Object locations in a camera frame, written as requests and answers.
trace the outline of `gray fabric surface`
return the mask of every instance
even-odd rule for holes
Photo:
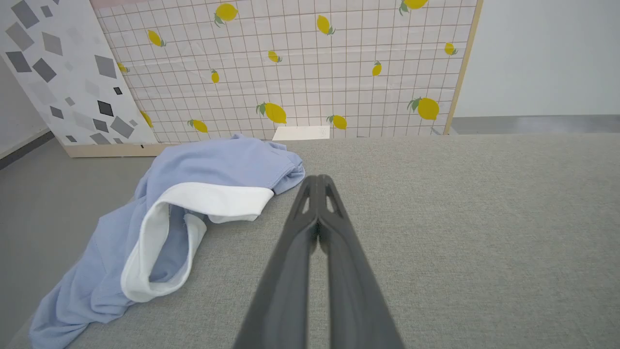
[[[334,179],[408,348],[620,347],[620,135],[286,144]],[[184,287],[70,347],[229,348],[296,192],[211,226]],[[329,347],[327,311],[318,250],[311,348]]]

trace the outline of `lemon patterned backdrop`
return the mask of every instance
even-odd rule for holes
[[[442,134],[476,0],[152,0],[95,10],[157,139]]]

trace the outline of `blue cloth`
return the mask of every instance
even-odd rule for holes
[[[64,348],[89,323],[110,322],[134,304],[124,295],[120,276],[145,213],[166,189],[199,182],[263,187],[280,194],[304,176],[297,154],[286,151],[284,145],[256,138],[235,135],[165,149],[138,183],[135,200],[99,219],[83,256],[43,298],[30,326],[33,347]],[[149,277],[151,282],[167,281],[187,259],[185,211],[178,206],[170,209],[169,235]]]

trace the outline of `lemon print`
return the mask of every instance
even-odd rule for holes
[[[376,61],[374,63],[373,76],[377,76],[379,74],[381,74],[381,62],[380,61]]]
[[[454,45],[451,42],[446,42],[446,48],[444,48],[447,54],[455,55],[459,50],[454,48]]]
[[[256,106],[256,113],[258,114],[259,111],[263,115],[267,113],[269,120],[275,122],[276,124],[286,123],[286,113],[284,112],[284,109],[277,104],[263,102],[263,104]]]
[[[340,130],[347,129],[347,120],[340,115],[332,115],[327,118],[327,122],[333,122],[334,127]]]
[[[269,59],[274,61],[275,63],[279,63],[282,61],[282,57],[278,57],[278,55],[273,51],[269,51]]]
[[[130,71],[129,68],[125,67],[123,63],[117,63],[117,64],[118,64],[118,69],[120,71],[122,71],[123,73],[129,73]]]
[[[437,120],[437,114],[439,114],[439,104],[430,98],[417,98],[409,102],[407,109],[415,111],[418,109],[420,117],[426,120]]]
[[[230,5],[230,4],[219,5],[218,9],[215,10],[215,18],[213,19],[215,21],[215,25],[219,27],[218,23],[224,24],[222,20],[225,20],[226,22],[230,22],[235,17],[237,17],[237,13],[239,13],[239,11],[236,8],[234,8],[233,5]]]
[[[155,46],[164,47],[166,46],[166,41],[161,40],[159,35],[152,30],[149,30],[149,40],[155,44]]]
[[[427,1],[428,0],[402,0],[398,12],[400,12],[402,16],[402,11],[409,12],[409,9],[417,10],[424,6]]]
[[[319,28],[319,31],[321,31],[325,35],[332,35],[336,32],[336,30],[329,25],[329,21],[327,20],[327,18],[321,15],[319,15],[319,18],[317,18],[316,20],[316,26],[317,28]]]
[[[211,80],[214,84],[219,83],[219,74],[215,69],[211,69]]]
[[[149,124],[149,127],[152,128],[153,127],[153,122],[151,121],[151,118],[149,117],[149,114],[140,111],[140,114],[142,114],[142,117],[144,117],[144,119],[146,120],[146,123]]]
[[[202,132],[202,133],[207,133],[207,129],[206,129],[206,125],[204,122],[200,121],[200,120],[189,120],[187,122],[187,124],[191,127],[193,127],[194,129],[196,129],[196,131],[198,132]]]

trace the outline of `wooden edge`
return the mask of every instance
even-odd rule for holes
[[[63,145],[72,158],[113,158],[125,156],[158,156],[167,147],[177,144],[88,144]]]
[[[467,38],[467,45],[465,48],[465,55],[463,55],[463,64],[461,65],[461,71],[459,72],[459,78],[456,81],[456,89],[454,90],[454,96],[452,97],[452,105],[450,106],[450,112],[448,114],[448,120],[446,121],[446,128],[443,130],[443,135],[447,135],[450,131],[450,125],[452,124],[452,117],[456,110],[456,103],[459,101],[459,94],[461,93],[461,85],[465,78],[465,71],[467,70],[467,63],[469,63],[469,55],[471,49],[474,46],[474,37],[476,37],[476,30],[478,29],[478,20],[480,19],[480,12],[482,10],[482,3],[484,0],[478,0],[476,3],[476,10],[474,12],[474,20],[471,22],[471,28],[469,29],[469,37]]]

